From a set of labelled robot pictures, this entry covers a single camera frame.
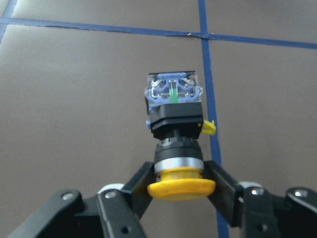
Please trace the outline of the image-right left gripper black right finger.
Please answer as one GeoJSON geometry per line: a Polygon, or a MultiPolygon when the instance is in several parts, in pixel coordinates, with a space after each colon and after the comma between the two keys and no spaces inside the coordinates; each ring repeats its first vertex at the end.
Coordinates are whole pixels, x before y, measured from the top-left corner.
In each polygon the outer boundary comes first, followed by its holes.
{"type": "Polygon", "coordinates": [[[204,162],[204,177],[215,181],[208,199],[231,227],[240,228],[242,238],[280,238],[273,196],[260,185],[242,186],[214,161],[204,162]]]}

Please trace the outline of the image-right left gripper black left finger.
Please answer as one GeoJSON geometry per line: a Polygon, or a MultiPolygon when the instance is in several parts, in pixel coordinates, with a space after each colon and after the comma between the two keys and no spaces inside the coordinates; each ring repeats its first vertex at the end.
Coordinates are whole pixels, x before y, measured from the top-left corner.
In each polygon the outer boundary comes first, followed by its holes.
{"type": "Polygon", "coordinates": [[[154,164],[145,162],[123,185],[113,185],[97,195],[104,238],[145,238],[140,219],[152,201],[147,187],[155,182],[154,164]]]}

